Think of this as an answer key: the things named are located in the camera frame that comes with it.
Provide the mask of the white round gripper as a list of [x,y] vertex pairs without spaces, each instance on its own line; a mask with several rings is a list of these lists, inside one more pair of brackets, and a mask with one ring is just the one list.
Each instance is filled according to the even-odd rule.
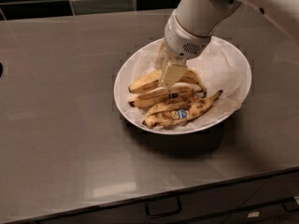
[[172,87],[188,69],[185,63],[168,61],[168,52],[176,58],[194,59],[203,52],[210,41],[211,36],[192,35],[184,29],[178,21],[176,11],[173,11],[164,28],[164,41],[155,60],[155,68],[162,69],[158,86]]

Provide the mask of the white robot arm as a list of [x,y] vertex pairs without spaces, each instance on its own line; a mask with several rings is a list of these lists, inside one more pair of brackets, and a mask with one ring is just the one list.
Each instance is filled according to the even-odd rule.
[[164,28],[158,85],[171,87],[178,82],[187,70],[186,62],[201,55],[216,27],[243,4],[258,10],[293,40],[299,40],[299,0],[181,0]]

